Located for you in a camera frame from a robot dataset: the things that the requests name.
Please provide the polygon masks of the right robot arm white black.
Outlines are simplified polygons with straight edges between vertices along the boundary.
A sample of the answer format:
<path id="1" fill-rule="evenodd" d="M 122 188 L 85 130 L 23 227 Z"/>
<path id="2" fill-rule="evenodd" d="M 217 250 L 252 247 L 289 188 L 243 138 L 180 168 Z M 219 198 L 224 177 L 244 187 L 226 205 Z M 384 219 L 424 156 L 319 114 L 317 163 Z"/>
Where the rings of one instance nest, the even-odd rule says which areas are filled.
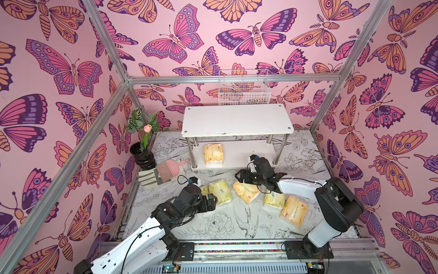
<path id="1" fill-rule="evenodd" d="M 364 213 L 364 205 L 340 178 L 310 181 L 289 177 L 284 172 L 276 173 L 270 162 L 252 155 L 245 169 L 235 178 L 240 183 L 264 186 L 278 194 L 302 196 L 316 201 L 323 219 L 299 242 L 284 243 L 288 259 L 332 259 L 329 242 L 346 232 Z"/>

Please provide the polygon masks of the yellow tissue pack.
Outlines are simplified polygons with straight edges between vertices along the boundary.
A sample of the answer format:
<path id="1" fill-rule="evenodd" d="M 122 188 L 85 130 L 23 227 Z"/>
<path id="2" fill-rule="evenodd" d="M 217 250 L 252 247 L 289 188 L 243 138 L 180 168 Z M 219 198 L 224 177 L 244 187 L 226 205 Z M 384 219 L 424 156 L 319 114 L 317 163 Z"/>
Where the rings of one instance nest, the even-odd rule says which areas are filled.
<path id="1" fill-rule="evenodd" d="M 200 186 L 201 194 L 203 196 L 208 196 L 209 194 L 209 187 L 208 186 Z"/>
<path id="2" fill-rule="evenodd" d="M 230 203 L 232 201 L 232 193 L 226 180 L 221 179 L 210 183 L 208 188 L 209 193 L 213 194 L 217 198 L 218 206 Z"/>
<path id="3" fill-rule="evenodd" d="M 271 207 L 276 210 L 282 210 L 284 208 L 286 202 L 286 195 L 285 194 L 279 194 L 276 192 L 271 192 L 268 194 L 265 194 L 263 205 L 265 207 Z"/>

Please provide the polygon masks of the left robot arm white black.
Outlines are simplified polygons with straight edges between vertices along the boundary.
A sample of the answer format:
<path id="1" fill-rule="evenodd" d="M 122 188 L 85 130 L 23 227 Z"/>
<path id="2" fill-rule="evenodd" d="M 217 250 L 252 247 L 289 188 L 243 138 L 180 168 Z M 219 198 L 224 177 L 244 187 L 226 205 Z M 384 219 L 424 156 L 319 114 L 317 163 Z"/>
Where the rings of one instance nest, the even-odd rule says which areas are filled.
<path id="1" fill-rule="evenodd" d="M 185 186 L 179 196 L 158 205 L 150 217 L 116 247 L 92 262 L 82 260 L 75 274 L 139 274 L 163 260 L 182 258 L 180 241 L 171 231 L 189 223 L 196 214 L 216 209 L 218 198 L 203 195 L 195 184 Z"/>

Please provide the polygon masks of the orange tissue pack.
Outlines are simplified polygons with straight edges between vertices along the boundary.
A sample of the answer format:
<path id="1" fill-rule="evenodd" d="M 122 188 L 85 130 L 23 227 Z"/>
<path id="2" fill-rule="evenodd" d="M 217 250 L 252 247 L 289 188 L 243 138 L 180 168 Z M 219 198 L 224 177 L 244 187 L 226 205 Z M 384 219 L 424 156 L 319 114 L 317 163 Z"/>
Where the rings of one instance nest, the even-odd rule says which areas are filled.
<path id="1" fill-rule="evenodd" d="M 243 202 L 246 204 L 251 204 L 260 193 L 252 193 L 249 191 L 249 184 L 235 182 L 233 185 L 233 189 L 236 192 L 237 196 L 240 197 Z"/>
<path id="2" fill-rule="evenodd" d="M 300 228 L 308 213 L 308 204 L 299 198 L 290 195 L 281 211 L 280 218 L 289 222 L 294 227 Z"/>
<path id="3" fill-rule="evenodd" d="M 223 146 L 219 143 L 207 144 L 204 148 L 204 161 L 207 167 L 222 167 L 224 162 Z"/>

